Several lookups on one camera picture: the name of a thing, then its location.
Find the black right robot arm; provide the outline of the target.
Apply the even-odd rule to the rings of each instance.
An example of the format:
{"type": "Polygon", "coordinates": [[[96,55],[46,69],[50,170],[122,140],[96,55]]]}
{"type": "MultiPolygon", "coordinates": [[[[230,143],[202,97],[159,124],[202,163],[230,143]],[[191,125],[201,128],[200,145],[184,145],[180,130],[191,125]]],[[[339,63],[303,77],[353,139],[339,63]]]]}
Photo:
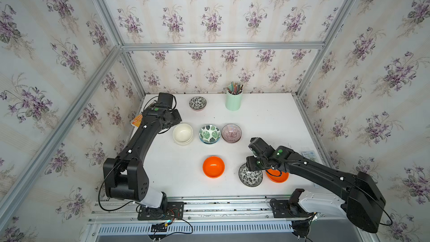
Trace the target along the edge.
{"type": "Polygon", "coordinates": [[[254,154],[246,158],[249,170],[279,170],[322,186],[344,201],[340,208],[352,224],[368,233],[378,232],[386,200],[368,174],[335,170],[284,146],[250,144],[249,149],[254,154]]]}

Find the cream white bowl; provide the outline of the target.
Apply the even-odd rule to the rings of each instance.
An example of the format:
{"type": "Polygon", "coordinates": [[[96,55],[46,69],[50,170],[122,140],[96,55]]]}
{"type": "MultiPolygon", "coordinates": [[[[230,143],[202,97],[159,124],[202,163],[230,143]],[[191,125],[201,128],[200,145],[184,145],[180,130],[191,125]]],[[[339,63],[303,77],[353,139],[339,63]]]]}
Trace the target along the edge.
{"type": "Polygon", "coordinates": [[[178,124],[172,133],[172,137],[175,143],[185,146],[193,140],[193,128],[186,123],[178,124]]]}

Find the pink floral black-leaf bowl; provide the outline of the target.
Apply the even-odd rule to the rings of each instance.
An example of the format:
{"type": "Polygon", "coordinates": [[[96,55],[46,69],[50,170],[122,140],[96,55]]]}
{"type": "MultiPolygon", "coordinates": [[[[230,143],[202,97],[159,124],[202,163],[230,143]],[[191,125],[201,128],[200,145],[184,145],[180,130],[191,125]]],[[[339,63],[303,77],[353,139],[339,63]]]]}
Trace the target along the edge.
{"type": "Polygon", "coordinates": [[[189,106],[194,111],[201,111],[207,105],[207,100],[202,96],[195,96],[190,99],[189,106]]]}

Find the green leaf pattern bowl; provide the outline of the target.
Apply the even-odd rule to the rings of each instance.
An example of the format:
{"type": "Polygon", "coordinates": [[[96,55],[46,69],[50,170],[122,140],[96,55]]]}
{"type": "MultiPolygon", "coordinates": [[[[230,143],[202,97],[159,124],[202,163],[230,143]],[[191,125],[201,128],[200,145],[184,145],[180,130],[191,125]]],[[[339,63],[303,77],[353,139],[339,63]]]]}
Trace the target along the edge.
{"type": "Polygon", "coordinates": [[[207,124],[199,130],[199,139],[205,144],[214,144],[221,138],[221,131],[216,125],[207,124]]]}

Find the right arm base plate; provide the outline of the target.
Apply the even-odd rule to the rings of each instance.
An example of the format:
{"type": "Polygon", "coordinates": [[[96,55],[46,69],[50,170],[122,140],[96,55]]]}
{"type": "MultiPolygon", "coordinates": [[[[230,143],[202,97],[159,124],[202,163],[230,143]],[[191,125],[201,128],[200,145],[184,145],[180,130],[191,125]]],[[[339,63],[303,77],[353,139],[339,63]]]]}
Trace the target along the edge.
{"type": "Polygon", "coordinates": [[[274,218],[312,218],[313,212],[306,212],[297,203],[290,203],[287,199],[271,199],[269,205],[274,218]]]}

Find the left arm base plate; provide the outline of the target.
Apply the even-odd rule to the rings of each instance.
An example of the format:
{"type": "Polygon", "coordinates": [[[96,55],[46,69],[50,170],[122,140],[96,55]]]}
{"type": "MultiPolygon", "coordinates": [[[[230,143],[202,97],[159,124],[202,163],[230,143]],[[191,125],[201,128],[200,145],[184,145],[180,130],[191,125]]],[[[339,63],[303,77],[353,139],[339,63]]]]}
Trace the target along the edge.
{"type": "Polygon", "coordinates": [[[151,220],[176,220],[182,219],[184,214],[184,202],[168,202],[165,208],[138,208],[137,219],[139,221],[151,220]]]}

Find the black white floral bowl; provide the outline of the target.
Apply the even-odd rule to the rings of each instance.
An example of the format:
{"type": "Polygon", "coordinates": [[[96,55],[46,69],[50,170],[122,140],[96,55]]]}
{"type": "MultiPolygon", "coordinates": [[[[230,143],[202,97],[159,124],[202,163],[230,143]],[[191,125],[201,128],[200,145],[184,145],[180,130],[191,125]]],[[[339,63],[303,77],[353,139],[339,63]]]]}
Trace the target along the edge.
{"type": "Polygon", "coordinates": [[[254,188],[259,186],[263,181],[263,173],[259,171],[250,171],[246,164],[239,168],[239,179],[247,187],[254,188]]]}

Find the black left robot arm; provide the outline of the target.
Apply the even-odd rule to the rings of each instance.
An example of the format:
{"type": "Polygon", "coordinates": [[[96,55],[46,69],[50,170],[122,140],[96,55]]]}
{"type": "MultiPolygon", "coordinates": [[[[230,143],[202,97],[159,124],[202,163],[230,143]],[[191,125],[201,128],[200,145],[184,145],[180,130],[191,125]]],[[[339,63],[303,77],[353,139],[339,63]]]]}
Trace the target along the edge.
{"type": "Polygon", "coordinates": [[[107,158],[103,164],[107,198],[135,201],[144,207],[164,209],[165,193],[150,186],[144,160],[155,137],[181,121],[177,109],[155,107],[142,112],[141,124],[129,143],[116,158],[107,158]]]}

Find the purple striped bowl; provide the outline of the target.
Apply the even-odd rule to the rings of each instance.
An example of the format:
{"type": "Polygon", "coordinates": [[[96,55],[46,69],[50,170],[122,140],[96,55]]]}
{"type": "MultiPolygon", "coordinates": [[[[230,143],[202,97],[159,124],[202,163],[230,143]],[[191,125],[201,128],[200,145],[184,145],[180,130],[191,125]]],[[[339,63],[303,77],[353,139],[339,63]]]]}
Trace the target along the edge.
{"type": "Polygon", "coordinates": [[[242,130],[236,124],[226,124],[221,131],[222,138],[228,143],[236,143],[242,137],[242,130]]]}

